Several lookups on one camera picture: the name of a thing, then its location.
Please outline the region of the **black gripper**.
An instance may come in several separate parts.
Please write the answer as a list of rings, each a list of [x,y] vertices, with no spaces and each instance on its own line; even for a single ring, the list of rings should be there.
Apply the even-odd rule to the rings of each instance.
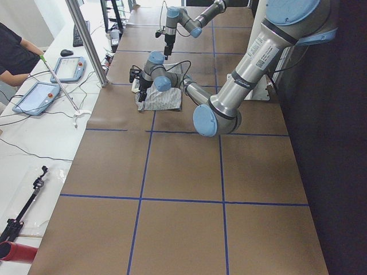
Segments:
[[[165,37],[165,48],[163,55],[165,56],[165,60],[168,60],[169,56],[172,54],[173,46],[175,43],[175,28],[167,27],[162,30],[157,30],[155,32],[155,37],[158,38],[160,36]]]
[[[129,82],[135,84],[132,86],[133,88],[138,89],[138,101],[143,102],[147,97],[147,89],[149,88],[149,80],[145,78],[145,73],[142,69],[133,65],[129,71]]]

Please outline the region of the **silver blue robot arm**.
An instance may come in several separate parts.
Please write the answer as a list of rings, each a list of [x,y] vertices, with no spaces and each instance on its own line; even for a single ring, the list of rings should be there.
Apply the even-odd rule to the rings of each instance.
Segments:
[[[156,33],[157,37],[165,36],[164,52],[151,52],[142,69],[130,69],[130,81],[139,81],[140,102],[151,86],[160,92],[183,89],[198,104],[193,113],[194,127],[207,137],[238,129],[239,106],[285,48],[329,42],[337,31],[339,1],[267,1],[259,34],[219,93],[210,95],[185,74],[169,72],[163,63],[171,55],[178,25],[197,38],[203,27],[228,6],[229,1],[214,1],[195,19],[184,8],[169,7],[166,26]]]
[[[229,1],[214,1],[206,10],[192,19],[183,7],[168,7],[166,12],[166,23],[161,29],[156,31],[155,36],[165,37],[165,48],[163,55],[165,60],[172,54],[177,34],[177,25],[180,24],[189,36],[197,38],[202,33],[202,29],[217,15],[223,13],[229,6]]]

